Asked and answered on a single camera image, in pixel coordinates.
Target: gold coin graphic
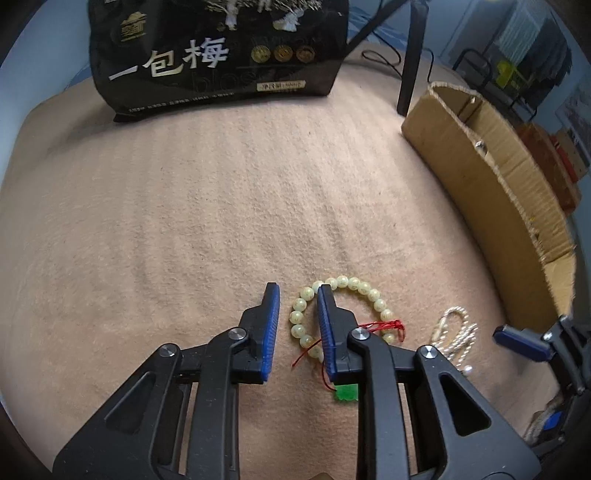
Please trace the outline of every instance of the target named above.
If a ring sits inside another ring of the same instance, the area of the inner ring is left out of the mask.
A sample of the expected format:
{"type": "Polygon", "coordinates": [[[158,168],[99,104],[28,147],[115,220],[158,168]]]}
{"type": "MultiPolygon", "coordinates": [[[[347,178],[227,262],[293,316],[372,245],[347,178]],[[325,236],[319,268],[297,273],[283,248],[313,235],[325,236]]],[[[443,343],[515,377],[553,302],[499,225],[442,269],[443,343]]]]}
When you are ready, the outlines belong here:
{"type": "Polygon", "coordinates": [[[251,58],[257,63],[265,63],[271,58],[271,50],[264,45],[257,45],[252,49],[251,58]]]}
{"type": "Polygon", "coordinates": [[[316,52],[312,47],[304,45],[297,49],[295,56],[302,63],[310,63],[316,57],[316,52]]]}
{"type": "Polygon", "coordinates": [[[294,51],[288,45],[279,45],[273,53],[280,62],[290,61],[294,55],[294,51]]]}

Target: metal screw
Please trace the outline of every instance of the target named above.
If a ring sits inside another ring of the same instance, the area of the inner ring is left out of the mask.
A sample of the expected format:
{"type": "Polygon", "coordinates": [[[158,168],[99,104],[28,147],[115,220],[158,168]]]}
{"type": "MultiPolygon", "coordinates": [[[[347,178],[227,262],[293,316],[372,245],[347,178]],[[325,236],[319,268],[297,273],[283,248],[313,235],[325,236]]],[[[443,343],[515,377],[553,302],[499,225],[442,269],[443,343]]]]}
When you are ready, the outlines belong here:
{"type": "Polygon", "coordinates": [[[158,349],[160,356],[175,356],[177,354],[177,346],[173,343],[165,343],[158,349]]]}
{"type": "Polygon", "coordinates": [[[246,336],[246,330],[244,328],[236,327],[228,332],[228,336],[232,340],[242,340],[246,336]]]}
{"type": "Polygon", "coordinates": [[[366,329],[358,327],[351,330],[351,335],[353,338],[357,340],[367,340],[371,333],[369,333],[366,329]]]}
{"type": "Polygon", "coordinates": [[[423,345],[419,350],[425,358],[431,359],[437,356],[437,349],[433,345],[423,345]]]}
{"type": "Polygon", "coordinates": [[[474,144],[474,146],[476,148],[480,148],[484,152],[484,155],[486,155],[486,153],[488,152],[488,147],[486,146],[486,144],[482,140],[479,140],[478,142],[476,142],[474,144]]]}

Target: cream bead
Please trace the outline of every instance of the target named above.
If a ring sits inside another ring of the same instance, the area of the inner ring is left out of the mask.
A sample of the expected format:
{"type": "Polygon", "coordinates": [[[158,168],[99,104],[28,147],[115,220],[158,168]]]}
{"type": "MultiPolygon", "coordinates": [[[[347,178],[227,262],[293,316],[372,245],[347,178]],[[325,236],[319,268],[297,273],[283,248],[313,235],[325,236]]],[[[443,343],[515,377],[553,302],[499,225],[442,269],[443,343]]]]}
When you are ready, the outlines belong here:
{"type": "Polygon", "coordinates": [[[312,284],[312,290],[314,290],[314,293],[318,293],[318,289],[320,288],[320,286],[322,285],[322,282],[320,280],[316,280],[313,284],[312,284]]]}
{"type": "Polygon", "coordinates": [[[379,314],[379,319],[382,320],[382,322],[389,322],[393,318],[394,312],[390,309],[382,310],[382,312],[379,314]]]}
{"type": "Polygon", "coordinates": [[[304,319],[304,314],[302,312],[298,312],[297,310],[294,310],[293,312],[290,313],[290,322],[293,323],[294,325],[301,323],[301,321],[303,319],[304,319]]]}
{"type": "Polygon", "coordinates": [[[359,287],[357,287],[357,291],[359,293],[361,293],[361,295],[367,295],[370,290],[371,290],[371,285],[369,283],[367,283],[366,281],[361,282],[359,284],[359,287]]]}
{"type": "Polygon", "coordinates": [[[336,277],[336,284],[339,288],[347,288],[347,285],[349,284],[349,279],[344,275],[340,275],[336,277]]]}
{"type": "Polygon", "coordinates": [[[297,324],[291,327],[291,336],[293,338],[302,338],[306,334],[306,328],[303,325],[297,324]]]}
{"type": "Polygon", "coordinates": [[[302,348],[308,348],[312,343],[314,343],[314,338],[311,335],[304,335],[300,338],[300,346],[302,348]]]}
{"type": "Polygon", "coordinates": [[[368,300],[376,301],[379,298],[379,295],[379,290],[377,288],[372,288],[368,293],[368,300]]]}
{"type": "Polygon", "coordinates": [[[351,277],[347,286],[349,287],[349,290],[357,290],[359,287],[359,279],[357,277],[351,277]]]}
{"type": "Polygon", "coordinates": [[[322,347],[320,345],[315,345],[310,350],[308,350],[308,355],[310,355],[312,358],[318,358],[321,352],[322,347]]]}
{"type": "Polygon", "coordinates": [[[396,337],[393,333],[386,333],[386,335],[384,335],[382,337],[382,339],[384,340],[384,342],[386,342],[388,345],[394,345],[396,343],[396,337]]]}
{"type": "Polygon", "coordinates": [[[302,297],[305,301],[310,301],[314,298],[314,290],[310,287],[304,287],[300,290],[300,297],[302,297]]]}
{"type": "Polygon", "coordinates": [[[377,299],[374,302],[374,310],[376,312],[383,312],[385,309],[386,309],[386,302],[384,302],[382,299],[377,299]]]}
{"type": "Polygon", "coordinates": [[[308,304],[304,299],[295,299],[294,304],[292,305],[294,310],[297,312],[303,312],[306,309],[308,304]]]}
{"type": "Polygon", "coordinates": [[[339,286],[338,282],[336,281],[336,278],[333,277],[329,277],[327,278],[324,283],[328,283],[328,285],[330,285],[330,288],[332,288],[332,290],[336,290],[336,287],[339,286]]]}

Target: black tripod leg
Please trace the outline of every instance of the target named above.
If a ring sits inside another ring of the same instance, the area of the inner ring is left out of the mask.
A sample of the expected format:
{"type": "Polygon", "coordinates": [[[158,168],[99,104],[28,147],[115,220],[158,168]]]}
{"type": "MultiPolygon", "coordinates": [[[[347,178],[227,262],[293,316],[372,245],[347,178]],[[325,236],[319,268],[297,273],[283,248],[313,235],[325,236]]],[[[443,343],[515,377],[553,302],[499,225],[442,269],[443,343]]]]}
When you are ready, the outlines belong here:
{"type": "Polygon", "coordinates": [[[429,7],[424,0],[413,0],[410,4],[410,28],[408,29],[408,46],[404,54],[402,84],[396,111],[403,116],[408,113],[410,100],[413,97],[414,83],[417,80],[418,64],[421,61],[423,40],[429,7]]]}

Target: blue clip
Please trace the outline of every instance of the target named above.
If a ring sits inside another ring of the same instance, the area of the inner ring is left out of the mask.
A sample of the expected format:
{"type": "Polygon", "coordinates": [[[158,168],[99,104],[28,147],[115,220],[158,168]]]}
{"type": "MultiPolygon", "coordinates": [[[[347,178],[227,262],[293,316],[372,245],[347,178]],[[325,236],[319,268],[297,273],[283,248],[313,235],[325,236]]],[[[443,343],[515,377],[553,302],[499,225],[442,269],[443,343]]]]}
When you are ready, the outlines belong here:
{"type": "Polygon", "coordinates": [[[504,346],[534,362],[548,362],[554,352],[549,343],[529,330],[517,330],[509,325],[503,325],[492,335],[497,345],[504,346]]]}

